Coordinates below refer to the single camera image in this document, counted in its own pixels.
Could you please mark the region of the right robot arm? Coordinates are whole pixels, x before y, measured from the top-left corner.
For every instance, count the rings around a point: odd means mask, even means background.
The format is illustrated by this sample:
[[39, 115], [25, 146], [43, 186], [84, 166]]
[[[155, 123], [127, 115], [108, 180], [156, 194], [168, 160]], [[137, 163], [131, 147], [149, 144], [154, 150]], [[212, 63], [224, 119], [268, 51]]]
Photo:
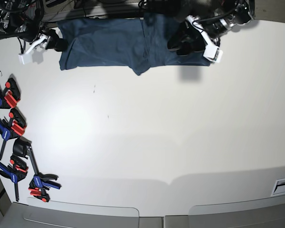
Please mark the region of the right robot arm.
[[22, 57], [36, 48], [66, 51], [68, 42], [47, 28], [43, 17], [42, 0], [0, 0], [0, 40], [17, 38]]

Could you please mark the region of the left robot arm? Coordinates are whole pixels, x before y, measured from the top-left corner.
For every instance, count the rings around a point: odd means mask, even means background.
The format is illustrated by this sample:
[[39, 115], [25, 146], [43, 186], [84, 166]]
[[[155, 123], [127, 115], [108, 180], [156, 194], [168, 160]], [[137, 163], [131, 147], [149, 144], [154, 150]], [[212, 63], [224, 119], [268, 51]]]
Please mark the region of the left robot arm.
[[220, 49], [221, 36], [235, 25], [245, 25], [255, 19], [254, 0], [218, 0], [206, 6], [205, 12], [197, 11], [196, 5], [186, 4], [190, 12], [183, 12], [184, 21], [167, 43], [169, 51], [178, 56], [202, 53], [210, 62], [220, 62], [223, 51]]

